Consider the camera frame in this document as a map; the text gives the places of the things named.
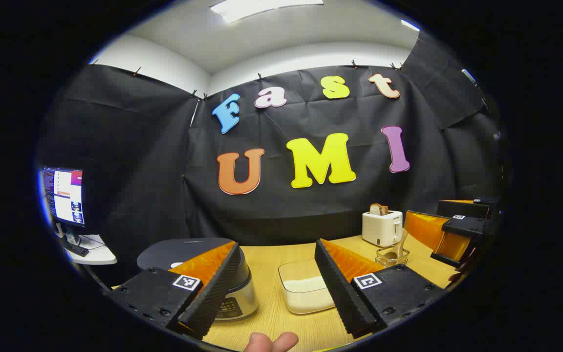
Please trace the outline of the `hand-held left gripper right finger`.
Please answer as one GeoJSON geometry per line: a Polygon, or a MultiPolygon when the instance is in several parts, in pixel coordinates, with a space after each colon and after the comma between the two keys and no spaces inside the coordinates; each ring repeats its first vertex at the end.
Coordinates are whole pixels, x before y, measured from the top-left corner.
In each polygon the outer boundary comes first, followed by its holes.
{"type": "Polygon", "coordinates": [[[406,265],[386,268],[325,239],[317,240],[314,258],[353,338],[397,326],[446,294],[406,265]]]}

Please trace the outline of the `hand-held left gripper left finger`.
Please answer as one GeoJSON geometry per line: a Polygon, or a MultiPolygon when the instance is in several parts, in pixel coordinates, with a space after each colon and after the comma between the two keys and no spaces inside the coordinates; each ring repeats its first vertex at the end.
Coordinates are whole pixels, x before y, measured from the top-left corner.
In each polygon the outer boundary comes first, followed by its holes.
{"type": "Polygon", "coordinates": [[[157,328],[202,339],[232,287],[239,261],[239,245],[229,241],[170,270],[142,270],[108,298],[157,328]]]}

